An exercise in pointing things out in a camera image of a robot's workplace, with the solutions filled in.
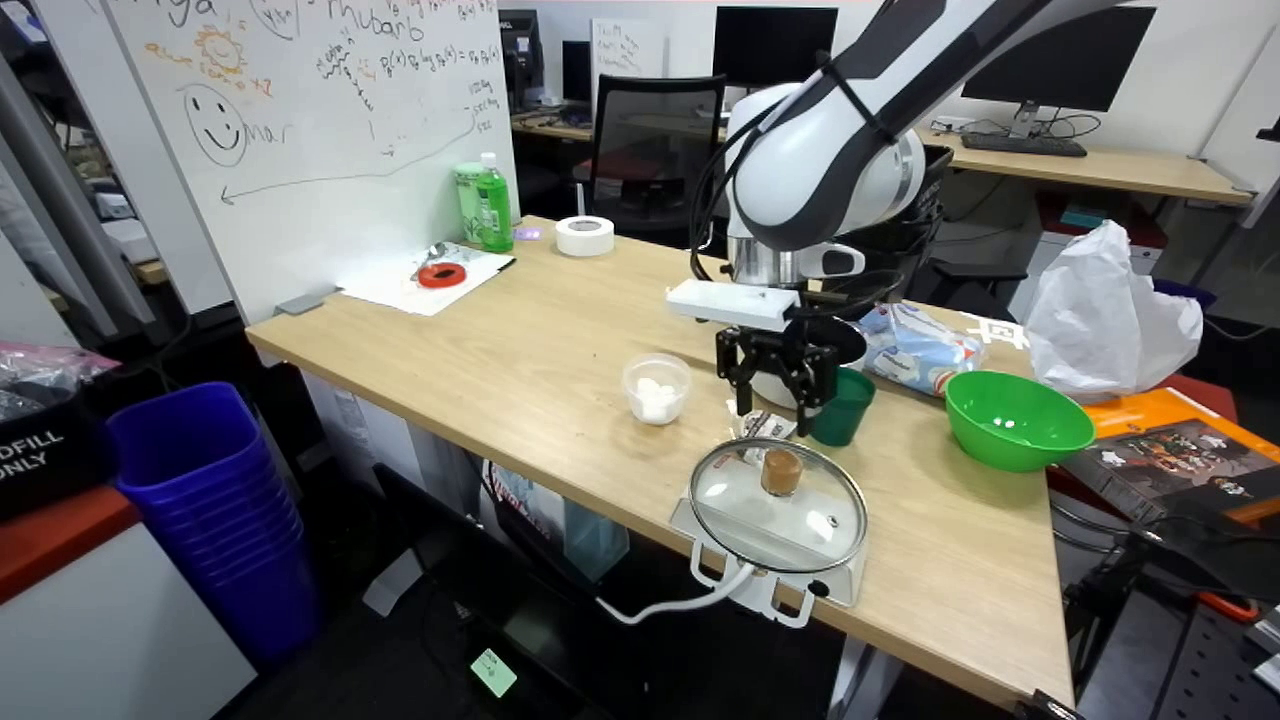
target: plastic bag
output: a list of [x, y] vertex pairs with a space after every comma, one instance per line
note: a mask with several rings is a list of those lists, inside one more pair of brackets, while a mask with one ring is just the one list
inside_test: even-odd
[[82, 347], [0, 343], [0, 426], [73, 400], [110, 369], [115, 361]]
[[1035, 285], [1024, 328], [1035, 375], [1077, 400], [1130, 397], [1185, 369], [1203, 338], [1195, 300], [1163, 297], [1130, 264], [1130, 234], [1099, 226]]
[[988, 357], [978, 331], [953, 331], [916, 305], [878, 305], [855, 328], [868, 338], [866, 369], [924, 397]]

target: wooden table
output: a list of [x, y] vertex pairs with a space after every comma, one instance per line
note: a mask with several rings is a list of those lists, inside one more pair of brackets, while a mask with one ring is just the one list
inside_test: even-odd
[[[594, 144], [594, 129], [567, 129], [557, 116], [512, 116], [512, 134], [547, 136], [564, 144]], [[1249, 209], [1251, 192], [1236, 189], [1223, 172], [1188, 155], [1112, 153], [1090, 147], [1090, 155], [1024, 155], [964, 147], [962, 136], [921, 134], [934, 147], [953, 147], [955, 172], [1016, 176], [1035, 186], [1081, 186], [1163, 202], [1202, 202], [1221, 209]]]
[[[519, 245], [506, 276], [440, 317], [334, 297], [247, 328], [247, 341], [689, 552], [668, 516], [693, 465], [728, 442], [713, 328], [665, 305], [689, 260], [638, 242], [567, 260], [542, 230], [546, 242]], [[696, 369], [682, 426], [628, 415], [621, 373], [641, 353]], [[1024, 369], [1005, 343], [992, 365]], [[1044, 476], [981, 467], [953, 446], [943, 412], [900, 389], [880, 389], [855, 446], [834, 462], [868, 492], [874, 546], [862, 599], [815, 618], [1005, 708], [1035, 688], [1072, 700]]]

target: pot lid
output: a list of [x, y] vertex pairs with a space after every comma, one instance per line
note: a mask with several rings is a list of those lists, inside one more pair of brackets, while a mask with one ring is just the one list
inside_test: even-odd
[[689, 503], [724, 552], [773, 573], [839, 570], [868, 535], [866, 492], [839, 465], [790, 442], [713, 449], [693, 467]]

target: blue trash bin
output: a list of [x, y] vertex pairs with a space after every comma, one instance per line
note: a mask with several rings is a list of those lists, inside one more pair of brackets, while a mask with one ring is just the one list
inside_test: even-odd
[[110, 419], [115, 487], [258, 669], [322, 632], [301, 516], [234, 384], [194, 384]]

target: whiteboard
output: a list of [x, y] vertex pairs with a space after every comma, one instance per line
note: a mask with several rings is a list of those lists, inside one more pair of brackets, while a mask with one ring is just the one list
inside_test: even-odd
[[1280, 29], [1271, 29], [1267, 44], [1257, 53], [1246, 72], [1236, 95], [1221, 114], [1218, 129], [1203, 140], [1203, 159], [1257, 192], [1246, 230], [1251, 230], [1280, 192], [1280, 144], [1261, 140], [1266, 129], [1280, 124]]
[[103, 9], [247, 326], [411, 274], [460, 234], [452, 165], [518, 176], [496, 0]]
[[668, 34], [655, 20], [594, 20], [594, 110], [601, 76], [668, 76]]

